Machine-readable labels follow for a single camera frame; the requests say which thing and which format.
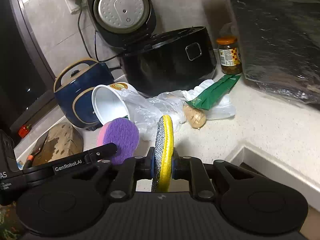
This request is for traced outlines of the pink purple round sponge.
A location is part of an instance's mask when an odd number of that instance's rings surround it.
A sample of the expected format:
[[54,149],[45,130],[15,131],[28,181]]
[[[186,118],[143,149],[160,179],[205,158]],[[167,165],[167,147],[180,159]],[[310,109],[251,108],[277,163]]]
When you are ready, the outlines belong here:
[[98,134],[96,146],[109,143],[117,146],[117,153],[111,157],[112,164],[122,164],[125,159],[133,156],[139,144],[137,126],[127,118],[116,118],[107,122]]

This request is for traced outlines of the yellow grey round scrubber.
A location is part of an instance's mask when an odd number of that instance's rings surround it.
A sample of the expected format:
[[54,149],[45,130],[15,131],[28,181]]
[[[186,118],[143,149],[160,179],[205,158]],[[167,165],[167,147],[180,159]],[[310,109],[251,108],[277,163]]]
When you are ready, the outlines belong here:
[[157,127],[155,141],[155,177],[152,180],[152,192],[167,192],[171,180],[171,159],[174,152],[174,130],[172,119],[163,115]]

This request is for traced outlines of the round wooden chopping board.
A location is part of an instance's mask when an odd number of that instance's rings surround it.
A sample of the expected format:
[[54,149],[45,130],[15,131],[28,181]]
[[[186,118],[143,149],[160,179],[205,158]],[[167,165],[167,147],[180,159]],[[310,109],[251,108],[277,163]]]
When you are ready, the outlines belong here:
[[82,135],[70,123],[61,122],[49,130],[46,142],[41,152],[34,157],[32,166],[65,158],[83,149]]

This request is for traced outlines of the ginger root piece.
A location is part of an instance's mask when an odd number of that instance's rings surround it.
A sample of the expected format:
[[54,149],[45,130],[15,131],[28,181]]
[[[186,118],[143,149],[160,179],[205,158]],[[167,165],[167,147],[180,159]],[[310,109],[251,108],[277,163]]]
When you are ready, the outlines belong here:
[[192,128],[200,129],[206,123],[206,115],[202,110],[184,105],[183,111],[187,122],[189,122]]

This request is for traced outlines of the small red object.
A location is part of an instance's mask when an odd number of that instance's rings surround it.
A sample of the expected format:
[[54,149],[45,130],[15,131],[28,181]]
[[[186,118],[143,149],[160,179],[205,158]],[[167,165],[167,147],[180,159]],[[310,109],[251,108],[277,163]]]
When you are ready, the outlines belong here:
[[19,129],[18,135],[23,139],[29,134],[30,130],[31,130],[31,125],[23,125]]

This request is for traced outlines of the clear plastic bag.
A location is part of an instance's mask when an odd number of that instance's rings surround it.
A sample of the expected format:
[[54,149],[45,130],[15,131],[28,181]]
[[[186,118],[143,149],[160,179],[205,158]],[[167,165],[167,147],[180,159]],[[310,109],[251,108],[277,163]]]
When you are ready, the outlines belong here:
[[[138,127],[140,137],[145,141],[151,141],[155,139],[157,123],[161,116],[169,115],[172,119],[174,131],[178,131],[181,124],[187,122],[183,106],[188,105],[187,101],[196,98],[213,83],[212,79],[208,79],[194,89],[164,92],[148,99],[138,93],[123,91],[121,99],[127,105],[133,117],[132,122]],[[206,115],[206,121],[228,119],[236,114],[236,109],[232,105],[228,94],[224,95],[210,110],[202,111]]]

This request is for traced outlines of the green snack packet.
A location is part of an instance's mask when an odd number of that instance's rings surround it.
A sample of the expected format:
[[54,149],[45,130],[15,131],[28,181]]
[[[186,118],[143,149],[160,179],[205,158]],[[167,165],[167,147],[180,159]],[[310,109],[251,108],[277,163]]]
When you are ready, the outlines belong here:
[[229,93],[240,77],[240,75],[224,75],[202,91],[196,98],[187,101],[187,104],[193,108],[205,111],[210,110],[225,94]]

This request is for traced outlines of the navy blue electric cooker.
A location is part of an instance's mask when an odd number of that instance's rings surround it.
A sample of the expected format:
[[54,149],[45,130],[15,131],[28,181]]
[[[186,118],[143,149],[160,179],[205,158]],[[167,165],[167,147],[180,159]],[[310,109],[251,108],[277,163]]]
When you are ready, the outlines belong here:
[[114,77],[106,63],[87,58],[66,67],[56,78],[53,92],[65,117],[78,128],[95,131],[101,127],[92,106],[98,85],[110,85]]

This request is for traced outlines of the glass sauce jar orange lid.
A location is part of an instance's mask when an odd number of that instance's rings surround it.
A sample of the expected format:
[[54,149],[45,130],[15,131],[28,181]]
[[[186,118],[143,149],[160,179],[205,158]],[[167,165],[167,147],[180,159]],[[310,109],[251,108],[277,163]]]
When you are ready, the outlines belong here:
[[222,72],[227,75],[242,73],[237,37],[233,35],[221,36],[216,39],[216,42],[218,44]]

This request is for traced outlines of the black open rice cooker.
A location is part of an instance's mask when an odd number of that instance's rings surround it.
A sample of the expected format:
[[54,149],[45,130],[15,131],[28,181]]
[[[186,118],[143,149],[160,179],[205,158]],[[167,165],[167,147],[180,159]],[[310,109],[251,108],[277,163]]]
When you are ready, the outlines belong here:
[[154,34],[151,0],[87,0],[87,5],[95,30],[143,96],[190,90],[214,77],[216,58],[206,27]]

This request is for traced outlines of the black microwave in plastic wrap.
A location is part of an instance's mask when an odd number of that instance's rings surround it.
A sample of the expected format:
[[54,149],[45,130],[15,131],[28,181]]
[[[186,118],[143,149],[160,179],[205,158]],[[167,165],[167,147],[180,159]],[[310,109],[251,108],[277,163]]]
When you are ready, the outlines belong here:
[[319,0],[227,0],[247,80],[319,107]]

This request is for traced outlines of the dark window frame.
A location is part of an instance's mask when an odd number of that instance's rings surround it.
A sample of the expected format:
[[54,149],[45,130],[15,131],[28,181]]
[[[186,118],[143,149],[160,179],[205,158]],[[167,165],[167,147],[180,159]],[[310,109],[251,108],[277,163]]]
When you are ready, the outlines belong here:
[[1,129],[17,136],[35,123],[55,102],[54,80],[22,0],[1,0]]

